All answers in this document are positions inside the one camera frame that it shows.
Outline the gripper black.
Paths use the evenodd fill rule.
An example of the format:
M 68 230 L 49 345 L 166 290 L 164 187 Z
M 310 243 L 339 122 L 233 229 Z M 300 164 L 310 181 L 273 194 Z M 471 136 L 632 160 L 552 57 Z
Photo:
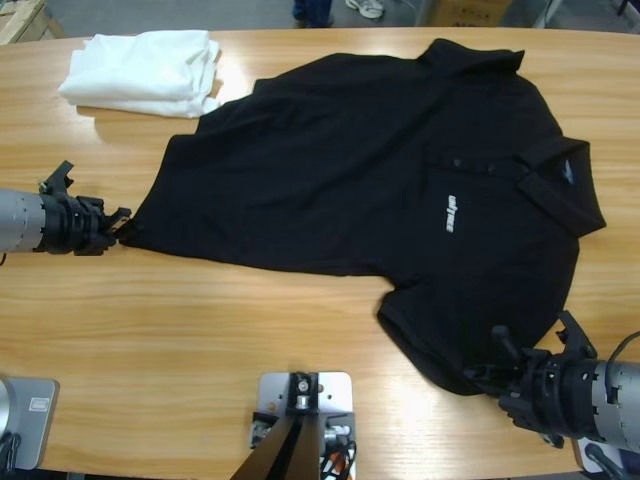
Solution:
M 596 350 L 576 323 L 565 323 L 556 335 L 564 350 L 553 354 L 522 348 L 507 327 L 496 326 L 493 339 L 515 365 L 475 365 L 466 368 L 464 375 L 470 381 L 488 381 L 478 382 L 478 388 L 498 398 L 515 426 L 537 432 L 561 448 L 565 438 L 596 435 L 592 400 Z
M 119 207 L 106 216 L 102 199 L 86 196 L 72 197 L 65 193 L 41 194 L 45 224 L 37 246 L 38 252 L 54 255 L 102 255 L 109 246 L 131 236 L 131 225 L 126 223 L 131 210 Z M 122 225 L 117 229 L 104 229 L 106 225 Z

